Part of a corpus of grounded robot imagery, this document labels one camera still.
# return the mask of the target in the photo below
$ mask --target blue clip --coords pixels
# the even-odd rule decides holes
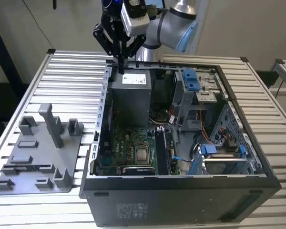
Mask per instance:
[[[190,92],[200,91],[200,83],[197,79],[197,73],[194,70],[183,70],[183,79],[185,86]]]
[[[175,156],[175,155],[172,155],[172,159],[175,159],[175,160],[182,160],[182,158],[181,158],[181,157],[179,157],[179,156]]]
[[[246,148],[243,145],[239,146],[239,152],[242,158],[246,157]]]
[[[201,146],[202,155],[205,154],[217,154],[217,149],[215,145],[202,145]]]

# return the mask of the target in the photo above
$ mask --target label on computer case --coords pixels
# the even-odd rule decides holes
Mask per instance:
[[[123,75],[122,84],[146,84],[146,75],[126,73]]]
[[[116,210],[120,219],[146,218],[148,203],[118,203]]]
[[[170,123],[170,124],[173,124],[174,120],[175,120],[175,116],[172,115],[172,116],[170,117],[169,123]]]

